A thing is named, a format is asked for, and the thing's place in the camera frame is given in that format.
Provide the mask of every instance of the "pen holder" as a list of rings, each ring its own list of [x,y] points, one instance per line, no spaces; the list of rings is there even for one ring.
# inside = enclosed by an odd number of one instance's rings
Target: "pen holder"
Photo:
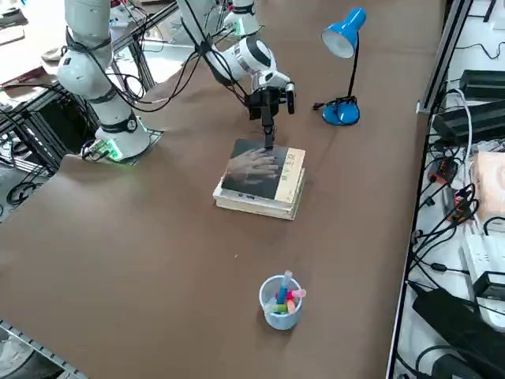
[[[268,278],[264,281],[260,288],[260,305],[261,309],[264,309],[268,300],[275,297],[275,294],[279,292],[281,287],[281,282],[283,275],[276,275]],[[288,290],[300,290],[300,284],[295,279],[291,279],[288,285]],[[301,304],[303,298],[298,298],[295,300],[296,309],[294,313],[265,313],[265,320],[273,328],[277,330],[288,330],[293,328],[300,318]]]

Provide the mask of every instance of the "book stack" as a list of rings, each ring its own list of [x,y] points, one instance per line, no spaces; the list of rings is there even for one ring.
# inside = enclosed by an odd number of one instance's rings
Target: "book stack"
[[[235,142],[224,176],[214,191],[220,208],[294,220],[305,182],[305,150],[262,141]]]

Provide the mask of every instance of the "desk lamp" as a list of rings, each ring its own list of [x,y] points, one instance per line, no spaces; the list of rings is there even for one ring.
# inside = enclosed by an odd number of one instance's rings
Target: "desk lamp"
[[[356,75],[357,56],[360,50],[358,32],[365,23],[366,12],[363,8],[350,11],[347,18],[337,22],[321,33],[324,44],[334,55],[340,58],[350,58],[354,55],[353,73],[350,77],[349,90],[346,97],[338,97],[329,103],[315,103],[314,110],[325,106],[323,119],[332,125],[353,125],[360,119],[356,96],[353,96],[354,77]]]

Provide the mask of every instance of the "lamp base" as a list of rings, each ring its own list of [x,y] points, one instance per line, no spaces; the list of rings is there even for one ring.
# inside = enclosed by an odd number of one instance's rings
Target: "lamp base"
[[[332,125],[354,125],[360,119],[360,110],[355,102],[335,103],[323,109],[323,119]]]

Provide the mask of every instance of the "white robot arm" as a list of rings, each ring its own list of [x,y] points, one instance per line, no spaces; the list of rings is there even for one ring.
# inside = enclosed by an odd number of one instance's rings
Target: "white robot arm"
[[[234,0],[233,9],[224,19],[226,26],[232,26],[239,36],[250,36],[261,27],[256,19],[254,0]]]
[[[253,36],[218,51],[197,21],[191,6],[195,1],[177,0],[186,31],[219,83],[230,86],[251,76],[252,94],[245,97],[245,105],[251,119],[262,119],[265,146],[270,148],[275,135],[273,116],[279,104],[287,102],[288,111],[294,112],[293,84],[277,71],[271,51]],[[103,74],[112,61],[109,17],[110,0],[65,0],[68,50],[59,63],[58,80],[91,104],[101,124],[95,136],[110,141],[118,152],[115,160],[120,160],[142,153],[149,146],[149,136]]]

